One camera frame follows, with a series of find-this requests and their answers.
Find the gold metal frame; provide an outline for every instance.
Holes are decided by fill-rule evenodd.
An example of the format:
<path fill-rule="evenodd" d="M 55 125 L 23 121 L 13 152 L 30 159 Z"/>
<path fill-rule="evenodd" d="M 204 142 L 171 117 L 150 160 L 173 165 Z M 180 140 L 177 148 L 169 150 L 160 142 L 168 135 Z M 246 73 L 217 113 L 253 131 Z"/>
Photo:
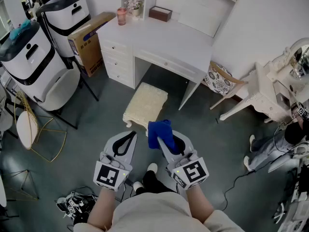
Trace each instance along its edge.
<path fill-rule="evenodd" d="M 33 148 L 32 148 L 32 145 L 30 148 L 28 148 L 27 150 L 32 150 L 34 153 L 36 153 L 37 155 L 39 155 L 40 157 L 42 157 L 44 160 L 46 160 L 47 162 L 51 163 L 53 162 L 60 154 L 60 152 L 62 151 L 63 149 L 63 146 L 64 146 L 64 143 L 66 141 L 66 138 L 67 138 L 67 132 L 65 130 L 52 130 L 52 129 L 46 129 L 45 126 L 47 126 L 54 118 L 53 117 L 48 117 L 48 116 L 38 116 L 38 117 L 45 117 L 45 118 L 50 118 L 49 121 L 47 121 L 42 128 L 39 128 L 38 127 L 38 121 L 36 119 L 36 116 L 34 115 L 24 93 L 22 91 L 18 91 L 16 93 L 16 96 L 15 96 L 15 101 L 16 101 L 16 98 L 20 99 L 25 107 L 25 111 L 27 112 L 28 114 L 28 120 L 29 120 L 29 125 L 30 125 L 30 137 L 31 137 L 31 142 L 32 142 L 32 133 L 31 133 L 31 122 L 30 122 L 30 117 L 32 118 L 32 120 L 35 122 L 36 126 L 37 126 L 37 129 L 38 129 L 38 133 L 36 135 L 36 142 L 35 143 L 38 143 L 39 141 L 39 137 L 40 137 L 40 134 L 42 132 L 42 130 L 45 130 L 45 131 L 54 131 L 54 132 L 63 132 L 65 133 L 64 135 L 64 140 L 63 140 L 63 143 L 62 143 L 62 146 L 59 150 L 59 152 L 56 154 L 56 156 L 52 159 L 52 160 L 49 160 L 47 159 L 46 157 L 42 156 L 40 153 L 38 153 L 37 151 L 35 151 Z M 16 122 L 16 115 L 15 115 L 15 102 L 14 102 L 14 119 L 15 119 L 15 124 L 17 124 Z"/>
<path fill-rule="evenodd" d="M 23 170 L 23 171 L 18 171 L 18 172 L 13 172 L 13 173 L 8 173 L 8 174 L 4 174 L 4 175 L 9 175 L 9 174 L 14 174 L 13 176 L 10 176 L 9 179 L 19 175 L 19 174 L 22 174 L 26 172 L 27 175 L 25 177 L 25 179 L 23 180 L 22 184 L 20 185 L 20 188 L 18 190 L 15 190 L 14 188 L 12 187 L 7 187 L 8 189 L 14 191 L 14 192 L 17 192 L 21 195 L 24 195 L 26 197 L 28 197 L 28 199 L 14 199 L 14 198 L 7 198 L 7 199 L 11 199 L 11 200 L 19 200 L 19 201 L 37 201 L 39 199 L 36 191 L 35 191 L 35 188 L 34 188 L 34 182 L 33 182 L 33 178 L 32 178 L 32 175 L 31 175 L 31 172 L 29 170 Z M 32 184 L 32 190 L 33 190 L 33 193 L 35 194 L 35 196 L 32 196 L 31 194 L 27 193 L 26 191 L 24 191 L 24 186 L 25 186 L 25 183 L 26 183 L 26 180 L 27 178 L 29 177 L 30 181 L 31 181 L 31 184 Z"/>

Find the floor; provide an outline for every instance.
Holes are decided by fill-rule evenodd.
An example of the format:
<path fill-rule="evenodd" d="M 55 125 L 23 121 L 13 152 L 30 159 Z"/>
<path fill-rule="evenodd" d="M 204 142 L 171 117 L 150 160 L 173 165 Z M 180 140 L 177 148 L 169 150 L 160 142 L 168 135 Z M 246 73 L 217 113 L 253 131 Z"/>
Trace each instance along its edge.
<path fill-rule="evenodd" d="M 100 188 L 92 181 L 95 162 L 110 137 L 128 130 L 126 123 L 122 121 L 122 114 L 135 91 L 109 79 L 104 69 L 87 81 L 98 95 L 99 102 L 93 99 L 85 87 L 78 88 L 62 111 L 66 120 L 78 124 L 78 130 L 67 127 L 60 121 L 51 122 L 50 128 L 60 127 L 68 132 L 63 151 L 54 162 L 44 161 L 35 153 L 25 150 L 11 135 L 5 135 L 0 168 L 4 174 L 29 169 L 40 198 L 38 201 L 9 202 L 10 215 L 19 214 L 20 218 L 3 222 L 1 225 L 7 231 L 68 231 L 66 226 L 72 222 L 68 217 L 63 218 L 63 213 L 58 210 L 54 200 L 68 195 L 80 186 L 89 186 L 95 193 L 99 193 Z M 178 111 L 187 80 L 154 65 L 142 81 L 169 93 L 158 119 L 170 119 L 174 130 L 191 139 L 210 173 L 201 188 L 216 209 L 223 209 L 226 206 L 224 191 L 233 185 L 237 176 L 246 173 L 242 160 L 249 151 L 249 136 L 253 133 L 257 138 L 269 135 L 277 125 L 264 124 L 264 117 L 250 109 L 244 109 L 226 121 L 219 121 L 220 114 L 237 102 L 228 99 L 215 109 L 209 110 L 209 107 L 220 99 L 220 95 L 203 85 L 196 90 L 182 110 Z M 38 107 L 34 110 L 36 115 L 44 115 Z M 133 124 L 132 130 L 138 133 L 138 141 L 129 179 L 141 180 L 147 166 L 156 162 L 159 166 L 158 179 L 175 189 L 175 182 L 164 171 L 166 161 L 162 153 L 148 148 L 145 129 Z M 42 135 L 40 143 L 35 146 L 41 146 L 39 152 L 51 158 L 61 146 L 63 134 L 49 133 Z M 285 166 L 270 174 L 265 167 L 255 174 L 239 179 L 235 188 L 227 193 L 227 215 L 245 231 L 276 231 L 278 225 L 273 224 L 271 216 L 283 196 L 286 172 L 291 167 Z M 22 181 L 22 176 L 8 181 L 15 185 Z"/>

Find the upholstered footstool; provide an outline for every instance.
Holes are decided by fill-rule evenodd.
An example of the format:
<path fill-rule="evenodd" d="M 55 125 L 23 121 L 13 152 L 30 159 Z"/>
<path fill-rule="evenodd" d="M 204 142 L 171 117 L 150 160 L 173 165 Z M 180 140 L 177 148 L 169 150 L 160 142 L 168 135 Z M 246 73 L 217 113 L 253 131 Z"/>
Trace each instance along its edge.
<path fill-rule="evenodd" d="M 127 123 L 126 127 L 131 127 L 133 121 L 144 126 L 148 136 L 148 122 L 156 121 L 167 99 L 167 92 L 141 83 L 124 113 L 123 121 Z"/>

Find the pink bottle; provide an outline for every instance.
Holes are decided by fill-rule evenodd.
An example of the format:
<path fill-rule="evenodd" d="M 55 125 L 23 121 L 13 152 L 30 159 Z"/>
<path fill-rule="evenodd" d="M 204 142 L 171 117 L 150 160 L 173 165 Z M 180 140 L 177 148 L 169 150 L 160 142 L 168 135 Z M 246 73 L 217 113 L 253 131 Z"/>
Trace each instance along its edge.
<path fill-rule="evenodd" d="M 126 8 L 121 7 L 117 10 L 118 24 L 123 26 L 126 24 Z"/>

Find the teal cloth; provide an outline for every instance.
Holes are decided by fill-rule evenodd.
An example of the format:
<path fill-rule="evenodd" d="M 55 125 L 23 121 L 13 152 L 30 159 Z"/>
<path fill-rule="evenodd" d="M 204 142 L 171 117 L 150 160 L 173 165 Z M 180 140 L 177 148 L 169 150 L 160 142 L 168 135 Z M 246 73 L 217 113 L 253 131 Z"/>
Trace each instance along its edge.
<path fill-rule="evenodd" d="M 14 40 L 16 39 L 23 31 L 27 30 L 31 27 L 31 21 L 26 19 L 22 25 L 20 25 L 18 28 L 13 29 L 10 33 L 10 39 Z"/>

